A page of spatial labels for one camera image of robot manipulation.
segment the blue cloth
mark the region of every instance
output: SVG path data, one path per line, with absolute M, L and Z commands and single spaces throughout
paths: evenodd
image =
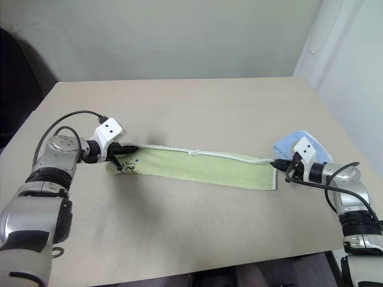
M 324 149 L 324 147 L 313 136 L 304 130 L 298 130 L 297 132 L 294 132 L 275 142 L 273 144 L 274 153 L 283 160 L 291 160 L 293 158 L 293 148 L 295 144 L 304 136 L 310 141 L 312 146 L 317 151 L 317 159 L 319 163 L 331 163 L 333 161 L 331 155 Z

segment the beige table surface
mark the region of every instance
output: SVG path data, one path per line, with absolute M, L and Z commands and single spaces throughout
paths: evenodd
M 360 161 L 383 218 L 383 181 L 303 78 L 59 83 L 1 154 L 2 207 L 27 178 L 35 145 L 60 116 L 90 109 L 114 117 L 124 141 L 275 158 L 272 144 L 307 130 L 334 161 Z M 88 138 L 91 115 L 65 122 Z M 323 191 L 287 184 L 251 191 L 81 164 L 71 186 L 71 235 L 50 286 L 90 286 L 167 276 L 341 248 Z

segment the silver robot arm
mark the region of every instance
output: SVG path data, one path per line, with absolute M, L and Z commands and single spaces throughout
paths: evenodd
M 329 190 L 326 199 L 338 215 L 348 254 L 341 260 L 345 286 L 383 286 L 378 285 L 383 284 L 383 227 L 360 181 L 358 163 L 318 163 L 315 149 L 304 137 L 294 152 L 292 161 L 276 160 L 272 165 L 286 172 L 287 182 Z
M 90 140 L 54 135 L 0 217 L 0 285 L 47 286 L 52 258 L 63 254 L 53 245 L 69 236 L 72 202 L 69 188 L 77 163 L 115 160 L 115 154 L 134 152 L 135 146 L 116 141 L 124 130 L 110 118 Z

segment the green towel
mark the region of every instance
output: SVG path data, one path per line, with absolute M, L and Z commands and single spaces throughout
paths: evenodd
M 276 170 L 269 164 L 271 160 L 248 155 L 150 146 L 140 147 L 131 155 L 118 155 L 117 158 L 124 173 L 164 176 L 248 190 L 275 190 L 276 187 Z

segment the black wire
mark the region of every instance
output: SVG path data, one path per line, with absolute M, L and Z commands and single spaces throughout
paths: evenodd
M 327 181 L 326 181 L 326 185 L 330 185 L 331 181 L 334 179 L 335 176 L 337 176 L 340 172 L 344 171 L 345 169 L 349 168 L 350 166 L 358 166 L 359 165 L 359 162 L 355 161 L 353 163 L 349 163 L 349 164 L 346 164 L 344 166 L 342 166 L 340 169 L 338 169 L 337 171 L 335 171 L 335 173 L 333 173 L 331 176 L 328 176 L 327 177 Z M 324 196 L 326 198 L 326 201 L 327 203 L 329 204 L 329 206 L 331 207 L 331 209 L 337 213 L 336 211 L 336 208 L 333 206 L 332 202 L 330 201 L 329 199 L 329 191 L 328 189 L 325 189 L 324 190 Z
M 60 117 L 57 121 L 55 121 L 48 129 L 47 131 L 42 135 L 41 139 L 39 140 L 37 146 L 36 146 L 36 150 L 35 150 L 35 154 L 34 154 L 34 159 L 32 160 L 32 168 L 35 166 L 36 162 L 37 162 L 37 157 L 38 157 L 38 153 L 40 152 L 40 148 L 41 148 L 41 145 L 42 143 L 44 142 L 44 139 L 47 137 L 47 135 L 50 133 L 50 131 L 59 123 L 61 122 L 62 120 L 72 116 L 72 115 L 77 115 L 77 114 L 92 114 L 92 115 L 95 115 L 99 118 L 99 120 L 105 118 L 103 115 L 100 115 L 100 114 L 97 114 L 96 112 L 92 112 L 92 111 L 75 111 L 75 112 L 70 112 L 62 117 Z
M 338 188 L 338 187 L 330 187 L 328 185 L 323 185 L 323 184 L 315 184 L 313 182 L 305 182 L 305 181 L 301 181 L 301 180 L 296 180 L 296 179 L 293 179 L 289 173 L 292 171 L 293 169 L 293 164 L 291 163 L 289 165 L 289 167 L 287 168 L 286 170 L 286 180 L 288 181 L 291 181 L 291 182 L 294 182 L 296 184 L 301 184 L 301 185 L 307 185 L 308 187 L 316 187 L 316 188 L 321 188 L 323 190 L 332 190 L 332 191 L 337 191 L 339 193 L 345 193 L 345 194 L 349 194 L 351 196 L 354 196 L 356 197 L 357 199 L 359 199 L 363 204 L 364 206 L 367 208 L 367 210 L 370 212 L 370 216 L 372 217 L 372 219 L 374 221 L 376 221 L 377 225 L 379 226 L 379 228 L 382 230 L 383 232 L 383 226 L 381 224 L 381 222 L 379 221 L 377 215 L 375 214 L 375 212 L 373 211 L 373 209 L 371 208 L 371 206 L 368 204 L 368 202 L 362 198 L 362 196 L 360 196 L 359 194 L 357 193 L 354 193 L 350 190 L 344 190 L 343 188 Z

